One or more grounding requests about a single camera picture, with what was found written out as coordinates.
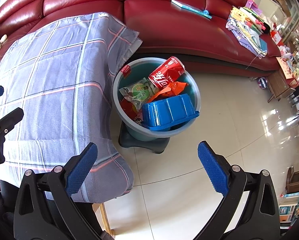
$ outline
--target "red soda can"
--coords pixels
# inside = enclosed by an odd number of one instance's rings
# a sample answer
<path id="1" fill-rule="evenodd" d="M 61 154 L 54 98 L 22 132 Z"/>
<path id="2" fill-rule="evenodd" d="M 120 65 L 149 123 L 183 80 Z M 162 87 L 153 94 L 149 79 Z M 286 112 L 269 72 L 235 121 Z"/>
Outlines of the red soda can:
<path id="1" fill-rule="evenodd" d="M 149 80 L 162 90 L 169 83 L 176 81 L 185 72 L 185 67 L 176 57 L 170 57 L 150 75 Z"/>

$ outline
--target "trash can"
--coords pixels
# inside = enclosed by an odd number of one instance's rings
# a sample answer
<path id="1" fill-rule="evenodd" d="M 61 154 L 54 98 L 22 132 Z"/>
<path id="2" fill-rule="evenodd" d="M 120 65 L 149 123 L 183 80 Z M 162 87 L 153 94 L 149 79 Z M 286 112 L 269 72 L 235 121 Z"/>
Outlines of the trash can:
<path id="1" fill-rule="evenodd" d="M 191 119 L 188 122 L 171 127 L 171 130 L 169 131 L 151 131 L 131 120 L 120 106 L 120 101 L 123 99 L 123 96 L 119 92 L 119 89 L 122 87 L 126 87 L 134 82 L 137 82 L 144 77 L 147 78 L 158 66 L 160 66 L 164 62 L 165 59 L 155 57 L 141 58 L 132 61 L 128 64 L 131 67 L 131 73 L 126 78 L 124 78 L 122 72 L 119 72 L 114 80 L 114 107 L 117 110 L 120 118 L 126 124 L 127 130 L 130 133 L 130 135 L 139 141 L 147 142 L 153 141 L 157 138 L 168 138 L 174 136 L 185 131 L 195 121 L 195 119 Z M 201 96 L 192 76 L 187 71 L 185 71 L 185 73 L 182 76 L 180 76 L 177 79 L 177 81 L 188 83 L 188 86 L 184 89 L 184 91 L 181 94 L 188 94 L 195 110 L 199 111 L 201 108 Z"/>

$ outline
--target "blue plaid cloth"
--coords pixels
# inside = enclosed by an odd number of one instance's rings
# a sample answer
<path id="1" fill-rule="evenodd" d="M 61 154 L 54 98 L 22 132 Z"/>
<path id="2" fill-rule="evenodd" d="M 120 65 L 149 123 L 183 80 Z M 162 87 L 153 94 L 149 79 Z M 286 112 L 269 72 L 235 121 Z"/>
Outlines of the blue plaid cloth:
<path id="1" fill-rule="evenodd" d="M 133 173 L 110 139 L 111 92 L 141 43 L 138 32 L 102 12 L 15 41 L 0 61 L 0 119 L 17 107 L 24 118 L 6 135 L 0 179 L 19 187 L 27 169 L 51 171 L 93 142 L 97 160 L 73 200 L 102 203 L 128 193 Z"/>

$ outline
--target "silver screw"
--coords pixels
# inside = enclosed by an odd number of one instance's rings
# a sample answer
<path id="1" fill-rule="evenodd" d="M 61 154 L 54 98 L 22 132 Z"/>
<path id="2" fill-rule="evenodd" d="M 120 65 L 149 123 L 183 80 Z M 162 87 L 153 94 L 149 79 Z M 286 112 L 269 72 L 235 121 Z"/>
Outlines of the silver screw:
<path id="1" fill-rule="evenodd" d="M 27 170 L 26 172 L 25 172 L 25 176 L 30 176 L 32 174 L 32 171 L 31 170 Z"/>
<path id="2" fill-rule="evenodd" d="M 62 171 L 62 166 L 56 166 L 55 168 L 54 168 L 54 172 L 56 172 L 56 173 L 59 173 L 59 172 L 61 172 Z"/>
<path id="3" fill-rule="evenodd" d="M 263 170 L 262 173 L 263 173 L 263 175 L 266 176 L 266 177 L 269 175 L 269 172 L 268 172 L 267 170 Z"/>
<path id="4" fill-rule="evenodd" d="M 237 165 L 234 165 L 232 167 L 232 169 L 233 169 L 233 171 L 236 171 L 236 172 L 239 172 L 241 170 L 241 168 L 239 166 L 237 166 Z"/>

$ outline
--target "blue plastic tray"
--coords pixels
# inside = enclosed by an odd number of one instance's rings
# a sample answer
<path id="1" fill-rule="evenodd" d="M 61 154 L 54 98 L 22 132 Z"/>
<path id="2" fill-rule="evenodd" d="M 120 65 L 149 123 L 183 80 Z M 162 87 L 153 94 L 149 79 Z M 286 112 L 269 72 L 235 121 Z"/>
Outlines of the blue plastic tray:
<path id="1" fill-rule="evenodd" d="M 142 125 L 152 131 L 168 130 L 199 116 L 188 94 L 154 101 L 143 105 Z"/>

